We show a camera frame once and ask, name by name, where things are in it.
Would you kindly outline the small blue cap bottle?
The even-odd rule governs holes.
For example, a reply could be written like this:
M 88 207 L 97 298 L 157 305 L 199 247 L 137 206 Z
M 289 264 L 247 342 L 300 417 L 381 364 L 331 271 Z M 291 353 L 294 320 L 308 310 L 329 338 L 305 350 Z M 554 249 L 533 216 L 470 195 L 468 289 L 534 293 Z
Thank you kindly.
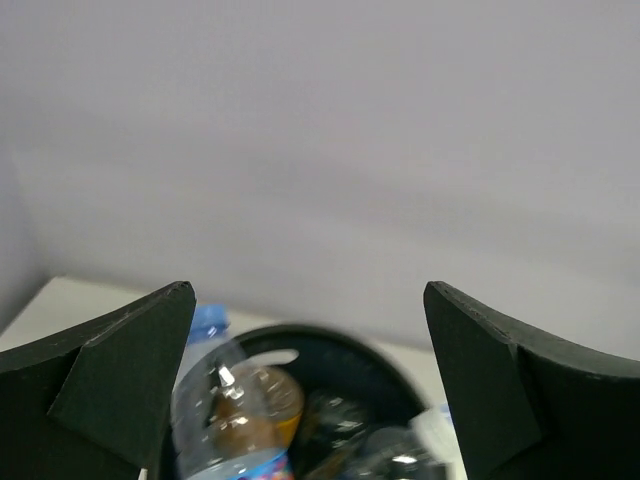
M 257 368 L 228 332 L 226 308 L 198 305 L 171 399 L 179 479 L 292 479 Z

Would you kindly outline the clear ribbed unlabelled bottle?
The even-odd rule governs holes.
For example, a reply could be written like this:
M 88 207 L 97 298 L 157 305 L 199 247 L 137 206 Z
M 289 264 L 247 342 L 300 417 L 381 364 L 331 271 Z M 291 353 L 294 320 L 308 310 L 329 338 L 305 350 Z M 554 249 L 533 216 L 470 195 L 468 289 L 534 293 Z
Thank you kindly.
M 437 405 L 406 426 L 388 426 L 365 437 L 340 479 L 454 479 L 459 447 L 449 405 Z

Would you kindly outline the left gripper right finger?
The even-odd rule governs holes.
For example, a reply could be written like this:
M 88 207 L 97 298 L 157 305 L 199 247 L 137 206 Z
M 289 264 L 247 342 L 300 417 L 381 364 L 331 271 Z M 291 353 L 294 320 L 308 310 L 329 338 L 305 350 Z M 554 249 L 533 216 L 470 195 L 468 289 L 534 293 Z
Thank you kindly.
M 470 479 L 636 479 L 639 363 L 500 313 L 451 285 L 424 291 Z

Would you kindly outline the orange juice bottle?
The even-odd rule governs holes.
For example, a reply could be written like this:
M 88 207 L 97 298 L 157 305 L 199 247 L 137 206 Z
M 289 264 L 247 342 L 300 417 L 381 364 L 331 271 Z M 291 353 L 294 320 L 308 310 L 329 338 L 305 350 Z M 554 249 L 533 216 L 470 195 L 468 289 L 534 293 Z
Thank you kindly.
M 208 433 L 223 455 L 287 449 L 305 397 L 300 385 L 275 366 L 239 364 L 215 375 Z

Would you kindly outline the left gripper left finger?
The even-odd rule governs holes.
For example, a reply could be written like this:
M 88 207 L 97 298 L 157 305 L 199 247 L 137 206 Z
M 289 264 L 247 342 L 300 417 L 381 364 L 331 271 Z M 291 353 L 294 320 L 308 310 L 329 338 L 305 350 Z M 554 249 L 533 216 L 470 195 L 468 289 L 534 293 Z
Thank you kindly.
M 136 479 L 157 461 L 196 305 L 186 281 L 1 354 L 4 479 Z

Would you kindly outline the blue label clear bottle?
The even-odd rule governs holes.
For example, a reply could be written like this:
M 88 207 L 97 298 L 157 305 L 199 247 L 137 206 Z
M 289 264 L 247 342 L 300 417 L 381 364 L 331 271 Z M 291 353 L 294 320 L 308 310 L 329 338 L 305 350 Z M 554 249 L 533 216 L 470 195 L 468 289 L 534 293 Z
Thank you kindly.
M 371 423 L 366 405 L 327 390 L 311 393 L 289 450 L 294 478 L 303 479 L 362 436 Z

